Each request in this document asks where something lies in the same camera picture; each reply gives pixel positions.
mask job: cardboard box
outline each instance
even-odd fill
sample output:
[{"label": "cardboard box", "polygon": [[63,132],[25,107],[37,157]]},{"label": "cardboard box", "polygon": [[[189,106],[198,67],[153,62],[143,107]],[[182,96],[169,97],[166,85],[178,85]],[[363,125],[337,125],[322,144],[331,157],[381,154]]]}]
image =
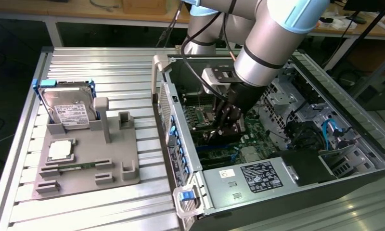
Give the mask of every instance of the cardboard box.
[{"label": "cardboard box", "polygon": [[166,0],[122,0],[123,13],[166,14]]}]

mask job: robotic arm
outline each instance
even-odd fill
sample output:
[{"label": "robotic arm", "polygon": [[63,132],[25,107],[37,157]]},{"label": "robotic arm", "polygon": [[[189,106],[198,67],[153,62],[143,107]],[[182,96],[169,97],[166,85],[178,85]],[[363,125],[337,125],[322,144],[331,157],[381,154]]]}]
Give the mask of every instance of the robotic arm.
[{"label": "robotic arm", "polygon": [[[322,15],[329,0],[183,0],[193,5],[187,36],[191,36],[219,11],[227,13],[229,41],[243,44],[231,71],[202,73],[210,86],[227,83],[227,100],[215,100],[217,133],[239,132],[239,118],[258,101],[291,53]],[[186,44],[187,54],[214,53],[222,17]]]}]

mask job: white cable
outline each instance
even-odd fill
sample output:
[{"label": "white cable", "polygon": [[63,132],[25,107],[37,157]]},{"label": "white cable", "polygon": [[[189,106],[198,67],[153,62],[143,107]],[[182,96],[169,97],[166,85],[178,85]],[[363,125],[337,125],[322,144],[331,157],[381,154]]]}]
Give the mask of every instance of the white cable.
[{"label": "white cable", "polygon": [[0,140],[0,142],[3,141],[3,140],[6,140],[7,138],[10,138],[13,135],[9,135],[7,137],[2,138],[2,139]]}]

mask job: aluminum extrusion table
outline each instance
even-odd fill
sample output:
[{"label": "aluminum extrusion table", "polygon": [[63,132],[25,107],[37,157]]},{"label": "aluminum extrusion table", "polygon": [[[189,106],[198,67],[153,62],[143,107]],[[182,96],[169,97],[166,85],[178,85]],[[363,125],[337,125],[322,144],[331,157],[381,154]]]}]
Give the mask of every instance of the aluminum extrusion table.
[{"label": "aluminum extrusion table", "polygon": [[[41,54],[34,78],[91,78],[97,96],[110,99],[107,116],[118,111],[134,116],[141,182],[31,200],[47,115],[30,90],[0,181],[0,231],[178,230],[150,103],[155,53],[173,54],[177,50],[55,48]],[[335,201],[237,230],[385,230],[385,178]]]}]

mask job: table leg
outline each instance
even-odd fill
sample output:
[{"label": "table leg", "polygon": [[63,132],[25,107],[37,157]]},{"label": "table leg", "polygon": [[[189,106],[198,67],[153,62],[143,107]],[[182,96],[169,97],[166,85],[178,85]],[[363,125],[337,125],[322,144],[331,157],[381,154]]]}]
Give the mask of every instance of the table leg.
[{"label": "table leg", "polygon": [[338,51],[334,53],[331,59],[329,60],[326,66],[323,67],[323,71],[327,71],[333,68],[333,66],[337,64],[337,62],[342,58],[345,52],[347,51],[349,47],[351,46],[351,44],[357,40],[357,38],[358,38],[358,36],[353,36],[345,40]]},{"label": "table leg", "polygon": [[55,18],[53,16],[47,16],[43,22],[50,35],[51,46],[63,47]]}]

